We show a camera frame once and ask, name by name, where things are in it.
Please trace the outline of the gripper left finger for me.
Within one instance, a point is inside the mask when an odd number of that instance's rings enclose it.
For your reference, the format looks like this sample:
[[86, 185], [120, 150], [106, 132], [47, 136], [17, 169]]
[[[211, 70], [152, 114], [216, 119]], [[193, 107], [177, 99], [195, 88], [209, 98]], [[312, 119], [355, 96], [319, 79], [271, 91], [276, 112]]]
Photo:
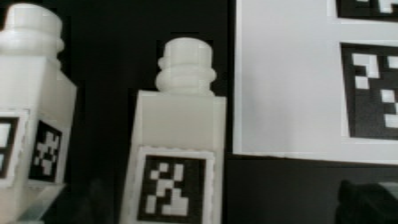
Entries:
[[109, 224], [109, 194], [99, 179], [44, 191], [10, 224]]

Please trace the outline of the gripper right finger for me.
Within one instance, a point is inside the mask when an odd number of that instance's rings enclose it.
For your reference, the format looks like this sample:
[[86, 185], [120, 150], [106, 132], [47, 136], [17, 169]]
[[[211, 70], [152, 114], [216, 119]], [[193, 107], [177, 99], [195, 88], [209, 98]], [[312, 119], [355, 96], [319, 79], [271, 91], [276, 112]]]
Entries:
[[398, 182], [340, 181], [333, 224], [398, 224]]

